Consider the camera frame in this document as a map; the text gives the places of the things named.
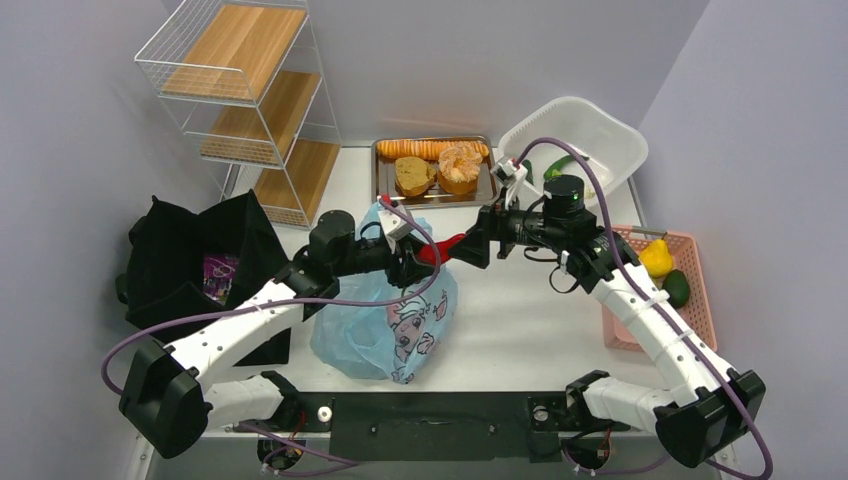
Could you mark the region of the pink plastic basket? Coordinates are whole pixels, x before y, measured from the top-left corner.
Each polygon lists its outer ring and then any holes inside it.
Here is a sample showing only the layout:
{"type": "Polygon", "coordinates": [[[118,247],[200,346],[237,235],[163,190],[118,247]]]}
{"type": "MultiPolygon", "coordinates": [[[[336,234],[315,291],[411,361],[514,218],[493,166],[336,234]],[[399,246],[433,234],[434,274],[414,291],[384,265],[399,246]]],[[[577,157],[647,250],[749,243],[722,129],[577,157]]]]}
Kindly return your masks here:
{"type": "MultiPolygon", "coordinates": [[[[717,352],[716,332],[695,238],[682,232],[657,231],[626,225],[615,225],[614,230],[637,253],[657,239],[664,240],[673,259],[674,269],[681,272],[690,291],[687,302],[676,308],[676,311],[702,341],[717,352]]],[[[604,344],[608,349],[642,351],[635,338],[606,307],[602,308],[602,331],[604,344]]]]}

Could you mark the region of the blue printed plastic bag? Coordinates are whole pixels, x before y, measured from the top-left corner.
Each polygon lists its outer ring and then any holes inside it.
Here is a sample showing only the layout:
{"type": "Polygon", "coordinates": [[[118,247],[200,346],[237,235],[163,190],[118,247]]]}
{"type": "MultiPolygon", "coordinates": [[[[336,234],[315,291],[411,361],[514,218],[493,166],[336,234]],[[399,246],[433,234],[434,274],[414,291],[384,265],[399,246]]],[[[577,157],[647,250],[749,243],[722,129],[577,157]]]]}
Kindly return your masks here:
{"type": "Polygon", "coordinates": [[[447,266],[407,302],[356,308],[328,305],[314,317],[312,352],[354,379],[408,384],[447,337],[459,300],[447,266]]]}

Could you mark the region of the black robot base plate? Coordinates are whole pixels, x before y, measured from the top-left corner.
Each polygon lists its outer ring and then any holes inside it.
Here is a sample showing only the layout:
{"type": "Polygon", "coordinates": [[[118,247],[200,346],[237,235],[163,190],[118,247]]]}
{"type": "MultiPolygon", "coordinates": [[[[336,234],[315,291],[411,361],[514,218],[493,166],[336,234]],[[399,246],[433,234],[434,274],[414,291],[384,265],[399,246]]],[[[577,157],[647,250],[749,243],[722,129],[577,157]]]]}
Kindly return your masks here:
{"type": "Polygon", "coordinates": [[[356,461],[555,461],[562,442],[625,425],[591,420],[562,391],[317,393],[295,395],[248,433],[296,430],[329,437],[331,454],[356,461]]]}

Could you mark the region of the black fabric tote bag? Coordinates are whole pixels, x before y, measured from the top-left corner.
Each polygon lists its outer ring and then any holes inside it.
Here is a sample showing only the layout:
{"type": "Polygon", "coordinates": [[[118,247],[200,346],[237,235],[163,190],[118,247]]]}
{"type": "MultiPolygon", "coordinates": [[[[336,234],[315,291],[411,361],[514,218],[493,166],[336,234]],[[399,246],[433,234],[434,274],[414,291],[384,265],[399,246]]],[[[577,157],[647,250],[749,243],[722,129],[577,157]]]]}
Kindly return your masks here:
{"type": "Polygon", "coordinates": [[[200,213],[153,199],[128,233],[132,246],[116,293],[125,319],[139,329],[189,315],[232,310],[252,298],[287,256],[254,192],[200,213]],[[225,303],[203,293],[204,262],[214,255],[238,261],[225,303]]]}

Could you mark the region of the purple snack packet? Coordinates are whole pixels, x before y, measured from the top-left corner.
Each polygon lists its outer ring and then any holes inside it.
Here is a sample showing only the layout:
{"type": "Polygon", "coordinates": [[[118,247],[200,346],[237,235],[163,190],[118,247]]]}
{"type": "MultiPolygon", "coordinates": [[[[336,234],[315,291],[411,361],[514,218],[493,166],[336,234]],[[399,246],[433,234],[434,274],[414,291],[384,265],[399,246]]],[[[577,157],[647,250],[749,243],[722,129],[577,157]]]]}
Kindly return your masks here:
{"type": "Polygon", "coordinates": [[[203,259],[202,293],[224,305],[229,297],[239,259],[231,254],[207,254],[203,259]]]}

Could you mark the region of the dark green avocado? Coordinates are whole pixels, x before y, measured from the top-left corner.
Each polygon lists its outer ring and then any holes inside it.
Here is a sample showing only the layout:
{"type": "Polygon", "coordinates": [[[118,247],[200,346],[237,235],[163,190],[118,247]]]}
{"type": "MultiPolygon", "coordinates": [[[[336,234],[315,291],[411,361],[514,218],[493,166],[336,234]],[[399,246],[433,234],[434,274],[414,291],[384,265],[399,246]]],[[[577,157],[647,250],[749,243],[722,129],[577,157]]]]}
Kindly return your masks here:
{"type": "Polygon", "coordinates": [[[691,296],[691,287],[685,274],[671,270],[664,278],[662,289],[669,294],[668,303],[675,309],[684,307],[691,296]]]}

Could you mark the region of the green chili pepper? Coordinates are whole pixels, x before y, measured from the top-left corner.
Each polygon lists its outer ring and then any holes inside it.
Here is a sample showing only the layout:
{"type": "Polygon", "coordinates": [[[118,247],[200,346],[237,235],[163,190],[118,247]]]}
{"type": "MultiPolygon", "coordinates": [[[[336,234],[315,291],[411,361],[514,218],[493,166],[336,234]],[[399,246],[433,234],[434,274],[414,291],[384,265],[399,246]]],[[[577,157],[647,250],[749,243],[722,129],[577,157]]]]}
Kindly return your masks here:
{"type": "Polygon", "coordinates": [[[543,179],[545,182],[548,180],[555,178],[557,176],[561,176],[564,174],[564,168],[574,160],[572,155],[565,155],[560,159],[554,161],[543,173],[543,179]]]}

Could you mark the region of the yellow pear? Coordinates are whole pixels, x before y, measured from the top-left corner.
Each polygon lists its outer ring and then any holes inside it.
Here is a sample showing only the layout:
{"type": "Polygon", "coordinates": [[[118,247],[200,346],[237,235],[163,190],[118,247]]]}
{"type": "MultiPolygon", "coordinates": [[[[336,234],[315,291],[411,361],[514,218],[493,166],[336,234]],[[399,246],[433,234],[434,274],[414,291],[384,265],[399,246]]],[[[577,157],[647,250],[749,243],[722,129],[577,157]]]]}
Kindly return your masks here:
{"type": "Polygon", "coordinates": [[[648,274],[658,279],[668,275],[674,269],[674,260],[667,242],[660,238],[651,242],[640,253],[639,259],[648,274]]]}

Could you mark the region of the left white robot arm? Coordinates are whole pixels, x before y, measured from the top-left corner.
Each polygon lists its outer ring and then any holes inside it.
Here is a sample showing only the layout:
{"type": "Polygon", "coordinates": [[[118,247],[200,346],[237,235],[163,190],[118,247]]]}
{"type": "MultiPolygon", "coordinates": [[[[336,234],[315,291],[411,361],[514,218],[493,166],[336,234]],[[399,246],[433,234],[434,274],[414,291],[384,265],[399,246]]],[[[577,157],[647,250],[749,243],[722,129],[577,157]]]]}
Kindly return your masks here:
{"type": "Polygon", "coordinates": [[[164,458],[176,457],[208,428],[263,420],[272,429],[292,426],[298,402],[274,372],[221,381],[230,367],[275,335],[309,319],[325,305],[341,305],[344,276],[384,271],[402,288],[426,290],[443,256],[427,231],[400,207],[379,210],[380,236],[356,238],[352,216],[322,215],[309,243],[239,308],[188,317],[205,322],[197,332],[160,345],[147,342],[133,357],[119,410],[164,458]]]}

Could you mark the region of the steel tray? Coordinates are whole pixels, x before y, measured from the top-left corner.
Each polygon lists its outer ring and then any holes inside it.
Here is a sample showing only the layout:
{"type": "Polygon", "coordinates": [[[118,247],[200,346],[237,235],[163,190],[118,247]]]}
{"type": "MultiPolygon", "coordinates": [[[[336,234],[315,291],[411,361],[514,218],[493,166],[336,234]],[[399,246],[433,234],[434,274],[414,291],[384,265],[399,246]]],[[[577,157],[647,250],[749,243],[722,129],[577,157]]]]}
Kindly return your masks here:
{"type": "MultiPolygon", "coordinates": [[[[387,138],[380,140],[403,139],[387,138]]],[[[480,206],[494,200],[499,192],[499,181],[489,172],[497,159],[497,151],[493,149],[490,140],[482,135],[466,136],[442,136],[442,137],[420,137],[406,138],[414,140],[460,140],[480,141],[489,147],[489,155],[483,157],[481,174],[478,177],[476,189],[465,195],[454,195],[444,191],[436,177],[436,182],[423,195],[418,197],[406,197],[396,187],[394,161],[378,154],[376,140],[371,146],[371,189],[376,196],[386,195],[392,200],[408,205],[411,209],[433,209],[480,206]]],[[[428,161],[437,169],[437,161],[428,161]]]]}

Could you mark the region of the green cucumber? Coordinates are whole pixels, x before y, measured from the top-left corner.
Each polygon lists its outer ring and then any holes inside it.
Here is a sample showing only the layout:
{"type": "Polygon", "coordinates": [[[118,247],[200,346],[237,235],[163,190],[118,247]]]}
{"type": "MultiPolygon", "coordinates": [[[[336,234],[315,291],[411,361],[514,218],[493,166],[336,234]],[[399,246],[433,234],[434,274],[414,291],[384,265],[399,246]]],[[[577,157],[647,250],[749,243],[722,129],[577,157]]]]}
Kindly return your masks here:
{"type": "Polygon", "coordinates": [[[521,165],[527,170],[525,181],[530,185],[534,184],[533,167],[530,160],[524,160],[521,165]]]}

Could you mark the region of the row of orange crackers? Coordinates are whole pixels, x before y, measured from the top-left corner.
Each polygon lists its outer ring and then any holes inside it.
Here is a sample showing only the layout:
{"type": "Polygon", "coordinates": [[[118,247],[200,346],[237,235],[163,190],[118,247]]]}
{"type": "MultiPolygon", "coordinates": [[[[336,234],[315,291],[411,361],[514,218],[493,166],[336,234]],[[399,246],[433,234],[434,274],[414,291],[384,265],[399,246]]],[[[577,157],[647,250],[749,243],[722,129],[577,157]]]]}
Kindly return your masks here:
{"type": "Polygon", "coordinates": [[[486,144],[480,141],[460,140],[380,140],[376,143],[376,150],[379,155],[392,160],[417,157],[426,161],[437,161],[444,150],[460,146],[469,147],[482,157],[489,155],[489,147],[486,144]]]}

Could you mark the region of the brown bread slice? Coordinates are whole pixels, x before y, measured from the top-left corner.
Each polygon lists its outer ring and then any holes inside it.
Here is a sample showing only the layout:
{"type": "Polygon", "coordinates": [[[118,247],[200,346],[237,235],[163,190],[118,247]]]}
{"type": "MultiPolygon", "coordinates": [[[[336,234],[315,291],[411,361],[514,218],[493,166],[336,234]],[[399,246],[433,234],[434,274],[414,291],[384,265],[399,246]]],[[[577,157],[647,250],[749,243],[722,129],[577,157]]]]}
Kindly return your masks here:
{"type": "Polygon", "coordinates": [[[436,182],[434,166],[419,157],[398,158],[394,169],[396,187],[406,197],[421,196],[436,182]]]}

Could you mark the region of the white plastic basin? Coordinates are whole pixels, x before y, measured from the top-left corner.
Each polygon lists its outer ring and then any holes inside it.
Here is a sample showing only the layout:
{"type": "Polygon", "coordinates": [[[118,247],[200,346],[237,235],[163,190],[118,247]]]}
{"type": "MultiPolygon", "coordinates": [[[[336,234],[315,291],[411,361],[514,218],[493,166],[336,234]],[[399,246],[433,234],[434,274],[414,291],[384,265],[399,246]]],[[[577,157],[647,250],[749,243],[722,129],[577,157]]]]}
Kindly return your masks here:
{"type": "Polygon", "coordinates": [[[588,158],[609,208],[624,198],[638,203],[630,178],[646,161],[649,147],[635,128],[588,100],[559,97],[508,130],[498,142],[498,156],[516,158],[539,137],[559,139],[588,158]]]}

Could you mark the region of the red chili pepper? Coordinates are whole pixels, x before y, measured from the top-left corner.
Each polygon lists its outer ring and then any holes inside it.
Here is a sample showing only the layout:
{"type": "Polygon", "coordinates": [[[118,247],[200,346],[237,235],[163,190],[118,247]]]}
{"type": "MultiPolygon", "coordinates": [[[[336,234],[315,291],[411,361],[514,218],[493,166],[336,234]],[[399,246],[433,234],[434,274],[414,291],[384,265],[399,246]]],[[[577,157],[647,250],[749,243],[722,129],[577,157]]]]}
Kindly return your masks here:
{"type": "Polygon", "coordinates": [[[416,253],[415,258],[419,263],[429,266],[444,264],[451,260],[450,249],[459,243],[464,237],[464,233],[459,233],[447,240],[427,244],[416,253]]]}

